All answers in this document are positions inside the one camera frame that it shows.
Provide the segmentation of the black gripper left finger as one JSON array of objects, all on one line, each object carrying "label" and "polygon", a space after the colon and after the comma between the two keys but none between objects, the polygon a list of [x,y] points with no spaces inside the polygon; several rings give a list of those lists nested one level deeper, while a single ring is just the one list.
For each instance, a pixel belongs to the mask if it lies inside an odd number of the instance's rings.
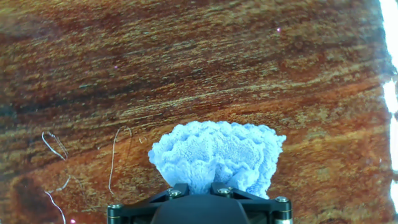
[{"label": "black gripper left finger", "polygon": [[150,224],[157,209],[165,202],[188,196],[188,184],[175,184],[161,193],[134,204],[111,204],[107,207],[107,224]]}]

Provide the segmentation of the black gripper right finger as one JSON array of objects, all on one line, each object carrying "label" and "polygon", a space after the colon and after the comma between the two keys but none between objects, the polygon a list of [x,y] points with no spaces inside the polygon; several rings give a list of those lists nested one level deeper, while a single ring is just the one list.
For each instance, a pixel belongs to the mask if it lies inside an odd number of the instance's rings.
[{"label": "black gripper right finger", "polygon": [[264,199],[223,183],[212,183],[210,194],[238,202],[250,224],[292,224],[292,202],[286,197]]}]

